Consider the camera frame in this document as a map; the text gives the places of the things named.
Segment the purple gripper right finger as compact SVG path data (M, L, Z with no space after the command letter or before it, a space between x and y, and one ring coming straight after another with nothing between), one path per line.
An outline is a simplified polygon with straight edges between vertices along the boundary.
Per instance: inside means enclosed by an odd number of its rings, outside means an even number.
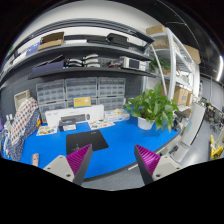
M140 145L135 145L134 155L145 185L182 169L169 155L159 156Z

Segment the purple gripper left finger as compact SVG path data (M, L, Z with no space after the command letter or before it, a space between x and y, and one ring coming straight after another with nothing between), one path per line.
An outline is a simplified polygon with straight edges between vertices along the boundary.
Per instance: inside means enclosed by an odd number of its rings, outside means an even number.
M89 144L67 156L57 156L44 170L81 186L92 154L92 145Z

